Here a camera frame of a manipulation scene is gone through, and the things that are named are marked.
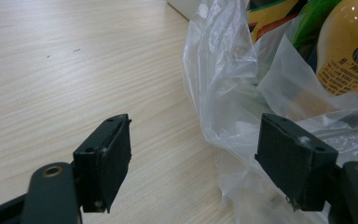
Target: plastic bag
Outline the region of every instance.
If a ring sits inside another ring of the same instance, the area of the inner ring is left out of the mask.
[[[358,93],[323,88],[291,44],[297,19],[253,45],[246,4],[203,0],[183,54],[186,92],[206,141],[217,147],[222,202],[233,203],[236,223],[327,223],[328,204],[320,213],[294,212],[255,161],[260,118],[294,120],[340,152],[338,165],[358,161]]]

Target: table surface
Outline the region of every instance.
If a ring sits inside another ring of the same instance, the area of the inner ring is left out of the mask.
[[[0,1],[0,203],[128,113],[129,173],[84,223],[233,223],[184,91],[187,25],[165,0]]]

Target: clear plastic bag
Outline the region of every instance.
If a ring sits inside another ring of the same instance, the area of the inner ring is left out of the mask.
[[[261,114],[296,121],[358,161],[358,93],[333,96],[291,44],[298,20],[263,35],[255,45],[247,1],[203,0],[188,27],[183,54],[186,92],[202,133],[216,146],[223,202],[236,223],[327,223],[321,213],[293,211],[254,159]]]

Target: green object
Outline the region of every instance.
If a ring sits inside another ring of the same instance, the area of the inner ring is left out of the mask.
[[[319,33],[327,16],[341,0],[310,0],[301,10],[293,46],[307,60],[318,42]]]

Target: wooden table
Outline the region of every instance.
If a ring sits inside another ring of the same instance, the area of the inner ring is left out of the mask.
[[[233,223],[183,87],[187,25],[164,0],[0,1],[0,203],[128,113],[129,173],[84,223]]]

